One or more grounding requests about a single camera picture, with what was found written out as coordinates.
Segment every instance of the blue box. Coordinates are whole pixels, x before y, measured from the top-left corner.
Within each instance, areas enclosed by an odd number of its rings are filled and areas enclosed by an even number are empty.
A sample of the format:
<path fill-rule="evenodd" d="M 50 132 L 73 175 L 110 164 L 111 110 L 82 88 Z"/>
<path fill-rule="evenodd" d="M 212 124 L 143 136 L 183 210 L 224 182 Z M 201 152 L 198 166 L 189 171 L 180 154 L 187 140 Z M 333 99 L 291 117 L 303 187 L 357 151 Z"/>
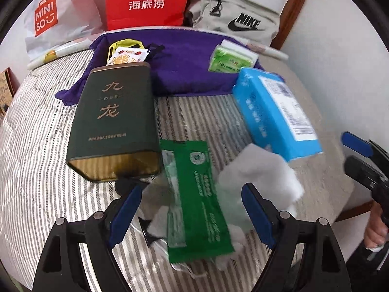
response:
<path fill-rule="evenodd" d="M 322 152 L 293 93 L 274 73 L 242 68 L 232 93 L 256 145 L 287 162 Z"/>

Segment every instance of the nike swoosh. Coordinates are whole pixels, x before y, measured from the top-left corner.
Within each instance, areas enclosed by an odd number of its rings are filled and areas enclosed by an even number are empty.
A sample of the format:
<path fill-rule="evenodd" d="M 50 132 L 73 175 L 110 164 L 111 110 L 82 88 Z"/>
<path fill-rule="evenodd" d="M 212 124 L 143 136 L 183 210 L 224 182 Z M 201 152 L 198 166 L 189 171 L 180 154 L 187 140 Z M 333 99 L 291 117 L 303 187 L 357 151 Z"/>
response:
<path fill-rule="evenodd" d="M 236 32 L 238 32 L 238 31 L 263 31 L 263 29 L 258 29 L 255 27 L 238 27 L 235 25 L 236 20 L 237 20 L 237 18 L 235 18 L 230 23 L 228 23 L 228 28 L 232 31 L 236 31 Z"/>

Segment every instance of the quilted mattress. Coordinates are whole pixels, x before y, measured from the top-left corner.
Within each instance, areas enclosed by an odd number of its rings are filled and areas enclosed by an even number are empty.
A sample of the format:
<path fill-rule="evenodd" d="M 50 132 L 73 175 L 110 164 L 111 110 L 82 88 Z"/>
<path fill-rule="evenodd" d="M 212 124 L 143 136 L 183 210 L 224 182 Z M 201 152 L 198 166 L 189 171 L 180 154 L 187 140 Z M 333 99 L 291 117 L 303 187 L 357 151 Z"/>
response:
<path fill-rule="evenodd" d="M 81 77 L 91 50 L 60 58 L 32 71 L 17 91 L 0 128 L 0 259 L 11 276 L 32 289 L 36 266 L 55 220 L 87 219 L 118 197 L 112 182 L 88 182 L 65 164 L 76 106 L 66 107 L 54 94 Z M 260 57 L 265 69 L 282 75 L 310 118 L 324 153 L 290 163 L 305 188 L 297 218 L 333 222 L 353 190 L 342 173 L 338 140 L 322 126 L 320 113 L 285 63 Z M 160 138 L 206 139 L 217 172 L 251 142 L 232 96 L 163 97 L 156 99 Z M 192 279 L 175 271 L 143 236 L 130 227 L 113 249 L 133 291 L 251 291 L 270 254 L 254 232 L 246 235 L 244 253 L 225 271 L 214 264 L 190 264 Z M 88 251 L 81 254 L 92 291 L 99 291 Z M 296 258 L 301 255 L 297 249 Z"/>

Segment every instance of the green wet wipe package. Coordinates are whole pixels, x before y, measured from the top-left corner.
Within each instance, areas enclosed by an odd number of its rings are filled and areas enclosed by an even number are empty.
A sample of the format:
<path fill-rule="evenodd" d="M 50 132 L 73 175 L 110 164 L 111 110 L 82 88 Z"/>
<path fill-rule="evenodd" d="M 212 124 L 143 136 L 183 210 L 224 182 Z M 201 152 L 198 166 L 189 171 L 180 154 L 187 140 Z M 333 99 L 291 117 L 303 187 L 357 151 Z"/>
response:
<path fill-rule="evenodd" d="M 168 212 L 169 262 L 189 262 L 233 252 L 213 185 L 207 142 L 161 140 L 160 145 L 174 191 Z"/>
<path fill-rule="evenodd" d="M 254 67 L 255 61 L 251 58 L 221 45 L 216 46 L 209 62 L 208 71 L 238 73 L 241 68 Z"/>

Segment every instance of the purple cloth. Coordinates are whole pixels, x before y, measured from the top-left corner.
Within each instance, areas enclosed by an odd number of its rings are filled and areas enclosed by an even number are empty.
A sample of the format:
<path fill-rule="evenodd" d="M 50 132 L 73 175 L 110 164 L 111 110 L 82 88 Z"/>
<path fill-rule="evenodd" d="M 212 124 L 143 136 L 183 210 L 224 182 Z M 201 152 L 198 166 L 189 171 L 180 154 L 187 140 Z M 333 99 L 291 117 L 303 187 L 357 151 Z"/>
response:
<path fill-rule="evenodd" d="M 152 43 L 165 46 L 149 61 L 155 96 L 231 94 L 236 84 L 237 73 L 208 71 L 215 47 L 224 39 L 242 45 L 235 39 L 187 29 L 141 29 L 98 37 L 90 46 L 95 52 L 82 77 L 69 90 L 57 92 L 55 97 L 65 105 L 77 104 L 91 70 L 105 66 L 109 46 L 126 38 L 139 40 L 145 47 Z M 262 69 L 258 62 L 255 67 Z"/>

